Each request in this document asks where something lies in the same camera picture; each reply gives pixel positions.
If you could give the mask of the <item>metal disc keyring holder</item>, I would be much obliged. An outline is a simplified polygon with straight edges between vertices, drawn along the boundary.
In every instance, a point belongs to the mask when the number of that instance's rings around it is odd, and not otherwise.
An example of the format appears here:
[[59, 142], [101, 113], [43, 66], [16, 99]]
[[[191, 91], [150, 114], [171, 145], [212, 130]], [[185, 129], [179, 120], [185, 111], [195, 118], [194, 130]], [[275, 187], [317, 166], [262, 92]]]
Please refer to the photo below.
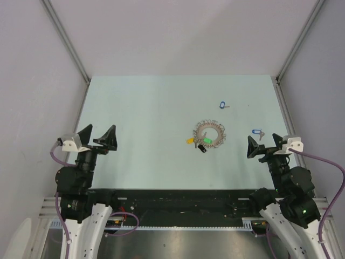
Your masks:
[[[203, 142], [202, 136], [206, 132], [206, 138], [212, 140], [212, 144]], [[193, 130], [193, 138], [197, 144], [202, 144], [206, 149], [218, 148], [225, 143], [225, 127], [215, 120], [202, 120], [198, 122]]]

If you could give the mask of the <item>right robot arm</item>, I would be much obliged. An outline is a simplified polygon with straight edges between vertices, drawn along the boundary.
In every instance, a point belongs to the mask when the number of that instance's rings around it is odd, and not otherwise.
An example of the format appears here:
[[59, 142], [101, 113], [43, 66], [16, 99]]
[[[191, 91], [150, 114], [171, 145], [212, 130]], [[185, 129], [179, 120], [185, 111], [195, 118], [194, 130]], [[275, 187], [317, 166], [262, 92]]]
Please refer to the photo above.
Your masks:
[[266, 188], [249, 196], [249, 211], [262, 216], [270, 230], [280, 238], [292, 258], [326, 258], [318, 235], [321, 214], [312, 197], [315, 188], [311, 172], [303, 167], [289, 166], [288, 158], [303, 151], [300, 137], [273, 134], [274, 147], [265, 147], [248, 136], [247, 158], [257, 155], [268, 165], [269, 173], [280, 200]]

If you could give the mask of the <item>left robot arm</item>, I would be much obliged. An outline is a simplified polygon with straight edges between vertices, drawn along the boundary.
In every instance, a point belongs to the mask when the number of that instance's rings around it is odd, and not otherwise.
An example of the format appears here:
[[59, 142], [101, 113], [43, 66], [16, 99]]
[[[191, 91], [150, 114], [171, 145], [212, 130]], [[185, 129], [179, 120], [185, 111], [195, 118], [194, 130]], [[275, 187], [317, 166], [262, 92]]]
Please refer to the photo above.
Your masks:
[[96, 258], [106, 222], [119, 209], [114, 191], [91, 188], [98, 155], [117, 150], [116, 126], [90, 145], [92, 129], [88, 125], [63, 135], [50, 151], [62, 165], [55, 176], [56, 211], [63, 226], [61, 258]]

